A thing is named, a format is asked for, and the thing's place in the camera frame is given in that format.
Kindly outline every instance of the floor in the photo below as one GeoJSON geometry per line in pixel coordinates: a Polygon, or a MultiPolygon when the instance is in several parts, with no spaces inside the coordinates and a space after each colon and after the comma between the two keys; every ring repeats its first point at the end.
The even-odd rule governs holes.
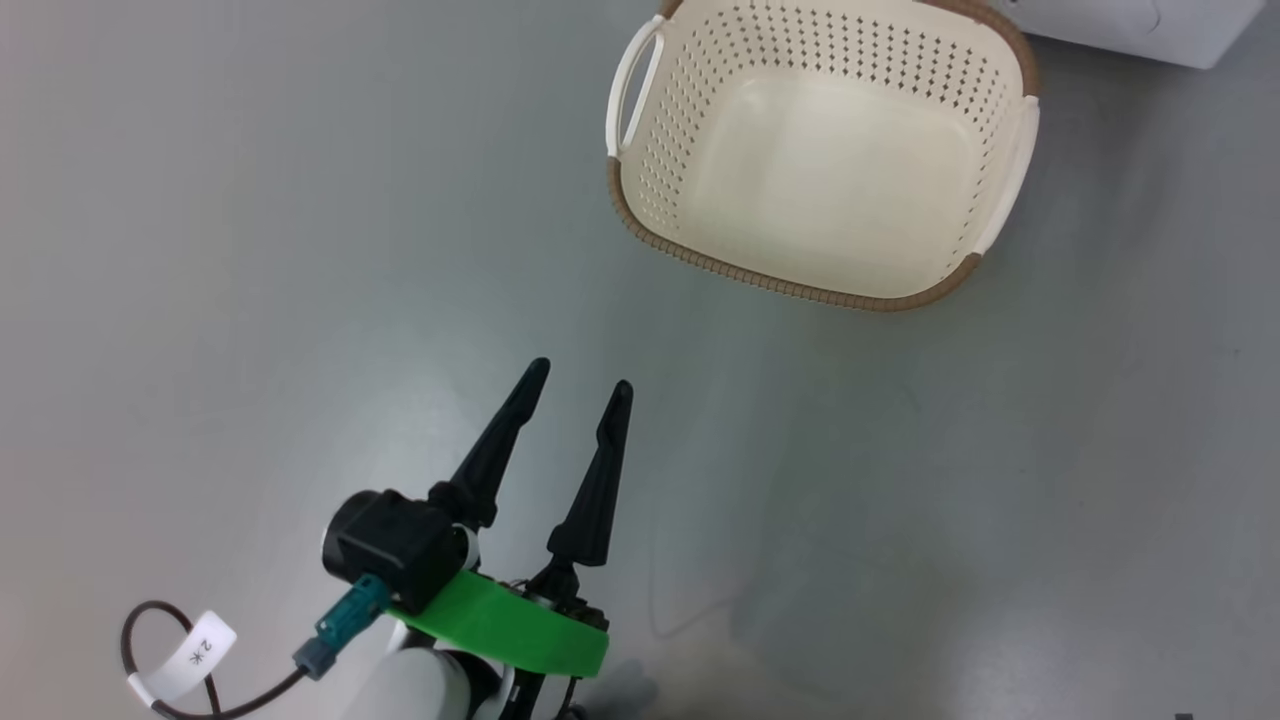
{"type": "MultiPolygon", "coordinates": [[[[652,12],[0,1],[14,716],[147,716],[147,597],[239,632],[229,702],[273,683],[338,503],[425,492],[547,355],[485,565],[540,568],[630,379],[602,717],[1275,717],[1280,10],[1206,73],[1038,41],[1007,228],[891,316],[621,227],[600,120],[652,12]]],[[[338,717],[387,633],[257,717],[338,717]]]]}

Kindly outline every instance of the cable label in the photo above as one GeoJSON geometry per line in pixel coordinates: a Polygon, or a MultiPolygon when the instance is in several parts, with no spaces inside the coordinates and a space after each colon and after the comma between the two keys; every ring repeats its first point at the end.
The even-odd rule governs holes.
{"type": "Polygon", "coordinates": [[[169,660],[142,683],[157,700],[178,700],[202,683],[233,644],[236,630],[210,610],[200,616],[191,634],[169,660]]]}

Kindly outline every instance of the cable connector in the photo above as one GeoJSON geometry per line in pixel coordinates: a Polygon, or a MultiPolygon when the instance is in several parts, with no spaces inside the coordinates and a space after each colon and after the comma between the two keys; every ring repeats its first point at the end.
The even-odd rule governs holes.
{"type": "Polygon", "coordinates": [[[294,665],[312,680],[319,680],[333,667],[347,643],[367,630],[390,606],[392,591],[387,583],[374,575],[362,575],[316,623],[316,637],[293,653],[294,665]]]}

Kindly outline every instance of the perforated basket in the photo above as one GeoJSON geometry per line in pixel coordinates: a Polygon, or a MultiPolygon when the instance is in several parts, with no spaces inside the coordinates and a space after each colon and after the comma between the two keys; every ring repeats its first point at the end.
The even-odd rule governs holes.
{"type": "Polygon", "coordinates": [[[1025,38],[975,0],[672,0],[613,79],[609,188],[636,236],[700,268],[918,307],[1005,224],[1037,83],[1025,38]]]}

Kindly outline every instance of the wire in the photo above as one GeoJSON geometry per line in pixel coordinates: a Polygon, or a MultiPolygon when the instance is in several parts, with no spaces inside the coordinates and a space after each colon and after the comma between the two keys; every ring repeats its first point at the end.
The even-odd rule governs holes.
{"type": "Polygon", "coordinates": [[[573,688],[577,687],[577,678],[568,679],[568,688],[564,689],[564,701],[561,702],[561,711],[556,714],[556,720],[572,720],[573,688]]]}
{"type": "MultiPolygon", "coordinates": [[[[173,619],[178,620],[182,629],[188,633],[193,628],[187,615],[168,602],[161,600],[148,600],[138,603],[138,606],[129,612],[128,618],[124,619],[124,626],[120,628],[120,661],[124,664],[125,675],[132,675],[138,671],[138,664],[133,660],[133,626],[137,625],[138,618],[141,618],[147,610],[160,610],[161,612],[168,614],[173,619]]],[[[253,712],[255,710],[280,697],[285,691],[296,685],[298,680],[305,676],[306,670],[298,667],[274,688],[246,702],[244,705],[239,705],[224,712],[218,701],[218,688],[214,687],[214,676],[209,675],[205,678],[205,691],[209,694],[209,707],[212,710],[211,714],[183,712],[169,706],[161,700],[151,703],[151,710],[155,710],[164,717],[169,717],[169,720],[234,720],[236,717],[243,717],[244,715],[248,715],[250,712],[253,712]]]]}

